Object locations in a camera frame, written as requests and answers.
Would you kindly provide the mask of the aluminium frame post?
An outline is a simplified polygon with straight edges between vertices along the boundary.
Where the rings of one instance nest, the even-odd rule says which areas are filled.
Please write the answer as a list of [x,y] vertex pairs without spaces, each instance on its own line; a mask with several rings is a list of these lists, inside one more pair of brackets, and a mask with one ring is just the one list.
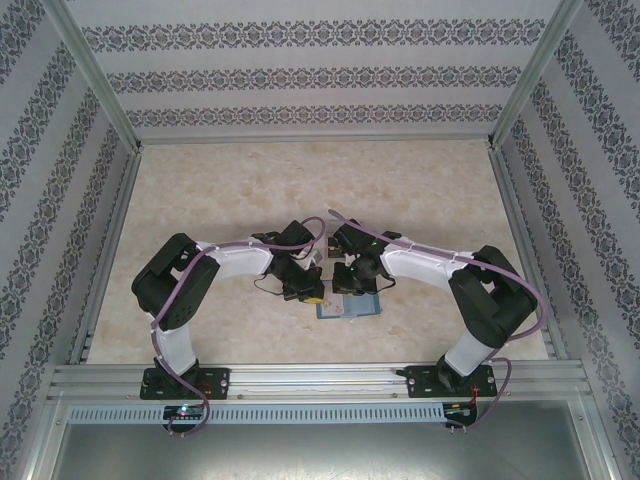
[[40,0],[40,2],[125,147],[129,152],[138,150],[141,141],[66,1]]
[[495,151],[504,143],[583,2],[584,0],[559,0],[495,127],[488,136],[487,145],[490,151]]

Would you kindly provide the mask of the aluminium mounting rail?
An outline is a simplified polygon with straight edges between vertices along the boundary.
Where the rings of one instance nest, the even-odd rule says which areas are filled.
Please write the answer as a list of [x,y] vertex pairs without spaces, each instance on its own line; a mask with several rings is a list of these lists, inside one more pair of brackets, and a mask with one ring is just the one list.
[[[230,365],[227,402],[381,403],[409,402],[401,363]],[[573,400],[593,390],[581,362],[534,360],[492,363],[495,382],[507,383],[502,399]],[[134,404],[144,365],[66,365],[54,369],[45,400],[63,404]]]

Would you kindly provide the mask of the clear acrylic card stand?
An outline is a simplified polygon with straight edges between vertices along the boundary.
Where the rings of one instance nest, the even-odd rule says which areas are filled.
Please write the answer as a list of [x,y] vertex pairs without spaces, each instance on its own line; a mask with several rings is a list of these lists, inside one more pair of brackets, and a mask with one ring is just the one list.
[[[336,260],[336,261],[344,261],[344,250],[341,247],[339,241],[335,238],[335,233],[339,230],[339,228],[341,227],[340,224],[338,223],[330,223],[327,227],[326,227],[326,231],[325,231],[325,236],[324,236],[324,252],[325,252],[325,257],[328,260]],[[339,247],[339,254],[334,257],[334,258],[330,258],[328,256],[328,252],[327,252],[327,238],[328,237],[333,237],[335,239],[335,242],[337,244],[337,246]]]

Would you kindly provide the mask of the blue card holder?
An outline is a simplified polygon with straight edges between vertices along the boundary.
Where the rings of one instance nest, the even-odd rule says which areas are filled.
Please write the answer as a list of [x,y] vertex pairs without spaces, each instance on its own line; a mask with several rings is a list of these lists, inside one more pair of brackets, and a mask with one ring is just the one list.
[[357,298],[351,295],[344,299],[345,314],[341,318],[333,319],[355,319],[360,317],[378,316],[381,313],[379,297]]

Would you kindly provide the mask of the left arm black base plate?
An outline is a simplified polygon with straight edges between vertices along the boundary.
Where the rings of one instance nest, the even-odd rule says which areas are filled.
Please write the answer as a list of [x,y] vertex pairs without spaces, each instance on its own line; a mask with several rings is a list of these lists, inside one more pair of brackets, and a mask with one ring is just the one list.
[[[230,370],[193,366],[182,379],[209,400],[225,400],[230,383]],[[199,396],[170,376],[162,367],[144,371],[139,397],[141,400],[196,400]]]

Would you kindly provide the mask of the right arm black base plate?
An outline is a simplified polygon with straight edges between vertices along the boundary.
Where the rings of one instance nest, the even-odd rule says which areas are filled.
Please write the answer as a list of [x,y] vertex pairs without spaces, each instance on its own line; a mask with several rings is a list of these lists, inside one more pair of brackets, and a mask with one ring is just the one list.
[[474,395],[493,398],[497,395],[495,375],[488,365],[480,365],[470,376],[455,380],[451,386],[441,381],[439,369],[433,365],[411,365],[396,373],[406,378],[410,398],[463,398]]

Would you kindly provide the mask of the aluminium side rail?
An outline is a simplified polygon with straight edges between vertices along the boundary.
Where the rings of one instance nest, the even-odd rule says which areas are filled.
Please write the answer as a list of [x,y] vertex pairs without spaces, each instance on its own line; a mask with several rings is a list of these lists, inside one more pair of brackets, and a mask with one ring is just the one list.
[[495,148],[488,148],[488,157],[504,204],[524,277],[539,291],[543,299],[542,304],[546,308],[546,320],[541,332],[547,345],[548,355],[551,359],[568,360],[569,355],[562,340],[552,302],[549,299],[546,284],[537,262],[534,245],[526,228],[525,216],[509,177],[506,163],[501,152]]
[[79,322],[65,364],[78,365],[81,362],[86,339],[97,325],[143,153],[144,146],[138,146],[129,156],[127,165],[122,171],[106,225],[107,229],[104,231],[101,250],[90,279],[88,293],[80,310]]

